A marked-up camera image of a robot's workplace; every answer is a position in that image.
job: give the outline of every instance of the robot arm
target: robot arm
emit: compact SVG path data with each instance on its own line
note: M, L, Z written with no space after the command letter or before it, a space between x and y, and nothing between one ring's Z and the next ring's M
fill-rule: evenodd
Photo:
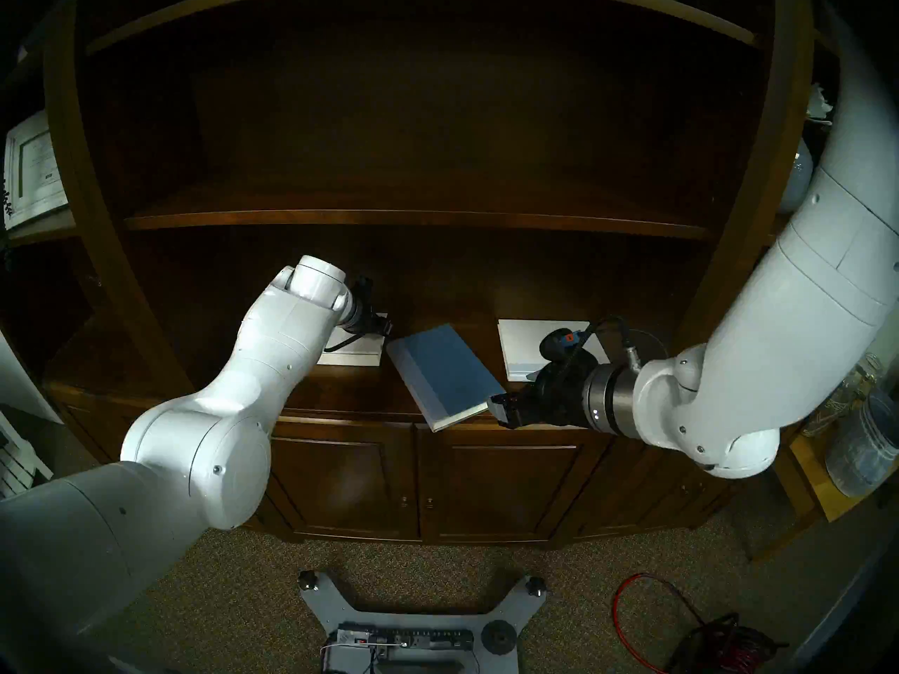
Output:
M636 375L572 366L549 385L541 377L557 365L547 365L522 395L494 398L501 424L537 422L539 411L543 422L642 438L739 478L767 468L780 427L810 414L855 365L899 297L899 117L848 27L833 20L841 92L822 162L709 342Z
M344 274L304 256L250 307L234 350L201 391L146 411L122 460L0 503L0 567L59 635L124 608L207 528L255 512L271 461L269 435L334 326L389 332ZM12 599L14 590L5 597Z

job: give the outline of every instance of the framed certificate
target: framed certificate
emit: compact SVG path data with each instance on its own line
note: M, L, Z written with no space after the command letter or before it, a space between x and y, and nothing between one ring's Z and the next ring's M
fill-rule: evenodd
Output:
M47 111L6 136L4 223L7 229L68 204L59 178Z

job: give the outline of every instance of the wooden cabinet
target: wooden cabinet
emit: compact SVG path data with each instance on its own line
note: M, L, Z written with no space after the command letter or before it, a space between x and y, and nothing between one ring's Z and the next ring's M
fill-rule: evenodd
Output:
M62 421L102 463L118 461L132 422L155 402L90 395L77 389L50 387Z
M589 430L416 428L422 537L432 543L548 541L609 438Z
M409 425L279 422L268 495L303 534L415 540L413 454Z
M728 481L708 475L684 454L615 438L554 541L697 527L724 493Z

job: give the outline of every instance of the red cable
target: red cable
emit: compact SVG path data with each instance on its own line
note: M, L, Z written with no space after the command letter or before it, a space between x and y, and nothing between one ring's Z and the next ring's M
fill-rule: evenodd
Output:
M615 598L612 600L612 622L615 624L615 631L618 633L618 640L621 641L622 645L624 645L626 648L628 648L628 652L631 653L631 655L634 657L634 659L637 660L638 662L640 662L640 664L642 664L644 667L646 667L647 669L651 669L652 671L655 671L658 674L669 674L669 672L665 671L664 669L659 669L658 667L655 667L654 665L650 664L649 662L644 660L643 657L640 656L640 653L638 653L633 648L633 646L631 646L630 642L628 642L628 639L626 639L626 637L624 636L624 631L621 630L621 624L618 622L618 599L620 599L620 597L621 597L621 592L623 592L625 590L625 588L628 587L628 585L631 584L632 582L636 582L637 580L642 580L644 578L647 578L649 580L656 580L656 581L663 583L663 585L665 585L665 587L670 589L672 592L674 592L674 594L677 597L679 597L681 599L681 601L686 605L686 607L690 610L690 612L692 612L693 616L696 617L696 620L698 620L698 622L700 622L701 625L703 625L704 622L703 622L700 614L697 612L697 610L695 610L695 608L693 608L693 605L687 601L687 598L684 597L684 595L682 595L680 593L680 591L676 587L674 587L674 585L672 585L667 580L663 580L661 577L656 577L655 575L652 575L650 573L636 573L636 574L633 574L630 577L628 577L626 580L624 580L621 583L621 585L618 587L618 591L615 592Z

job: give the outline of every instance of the book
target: book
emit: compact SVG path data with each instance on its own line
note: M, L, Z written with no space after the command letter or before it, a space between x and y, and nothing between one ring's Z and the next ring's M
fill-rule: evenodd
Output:
M386 313L379 313L378 316L386 316ZM334 328L331 337L328 338L326 348L332 348L347 338L352 333L344 331L340 326ZM340 350L335 352L323 352L318 358L320 365L343 365L343 366L380 366L381 350L384 349L384 336L376 333L368 333L359 338L356 342L351 342Z
M449 324L389 342L387 355L433 432L487 410L491 396L505 393Z
M590 325L588 321L530 321L524 319L499 319L500 344L503 347L503 362L509 381L532 381L533 375L549 364L540 354L540 341L558 328L583 331ZM606 355L596 335L590 336L583 348L594 356L600 364L607 363Z

